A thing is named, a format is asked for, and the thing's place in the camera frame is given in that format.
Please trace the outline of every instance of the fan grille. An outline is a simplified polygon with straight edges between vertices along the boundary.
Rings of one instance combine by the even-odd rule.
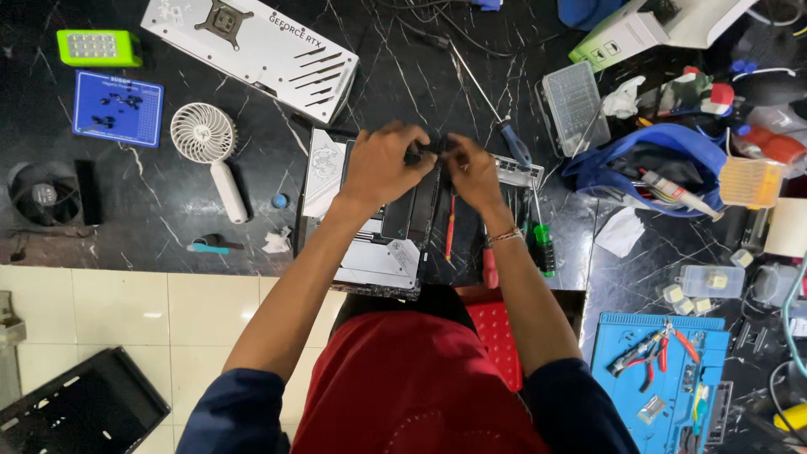
[[[186,158],[211,164],[232,153],[236,146],[236,129],[221,109],[210,104],[191,103],[174,114],[171,139]]]

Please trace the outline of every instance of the black fan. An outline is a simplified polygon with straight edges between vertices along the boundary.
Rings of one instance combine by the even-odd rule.
[[[25,219],[43,227],[76,224],[82,200],[71,165],[23,162],[11,169],[7,181],[11,204]]]

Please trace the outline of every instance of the blue screwdriver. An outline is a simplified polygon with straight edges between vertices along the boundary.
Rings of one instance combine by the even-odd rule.
[[[507,146],[510,149],[510,154],[516,159],[519,164],[522,166],[531,166],[533,164],[533,157],[529,154],[529,150],[527,149],[527,145],[516,135],[516,132],[512,130],[512,126],[508,120],[502,120],[502,117],[499,116],[499,112],[496,111],[496,108],[491,103],[491,100],[487,98],[485,95],[485,90],[482,90],[482,87],[479,85],[479,82],[476,82],[476,78],[474,74],[471,73],[470,68],[466,65],[465,61],[460,56],[457,47],[454,46],[453,42],[451,43],[451,48],[454,51],[454,55],[457,56],[457,60],[462,64],[462,67],[465,68],[465,71],[468,72],[468,77],[470,80],[474,81],[474,85],[476,88],[479,89],[479,93],[482,94],[482,97],[485,98],[487,105],[491,107],[493,111],[493,115],[496,116],[496,120],[499,122],[499,132],[501,132],[502,136],[504,136],[504,140],[507,142]]]

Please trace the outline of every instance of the green screwdriver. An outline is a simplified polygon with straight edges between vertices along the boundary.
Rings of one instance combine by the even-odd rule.
[[[535,242],[538,246],[538,254],[540,255],[539,263],[544,276],[552,277],[555,272],[555,259],[554,259],[554,245],[550,237],[550,227],[541,221],[541,207],[538,206],[538,193],[535,190],[535,183],[532,184],[533,197],[535,198],[535,211],[538,214],[538,225],[533,228],[535,233]]]

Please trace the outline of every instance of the blue silicone mat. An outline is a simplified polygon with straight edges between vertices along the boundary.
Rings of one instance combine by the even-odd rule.
[[[697,389],[699,383],[709,387],[708,410],[702,419],[699,418],[703,432],[697,451],[703,452],[730,334],[723,330],[725,321],[722,318],[670,319],[673,327],[692,342],[700,356],[700,364],[694,369],[692,388]],[[639,451],[647,454],[677,453],[682,429],[693,425],[695,394],[684,391],[683,380],[685,368],[694,362],[681,342],[671,335],[667,347],[667,372],[661,373],[658,361],[654,361],[655,377],[646,393],[639,392],[646,377],[644,364],[625,370],[619,378],[612,376],[606,368],[625,351],[663,328],[666,320],[667,316],[660,315],[602,313],[592,361],[592,375],[613,400]],[[667,406],[647,424],[637,413],[654,395],[664,400]]]
[[[77,70],[73,133],[156,148],[164,93],[161,85]]]

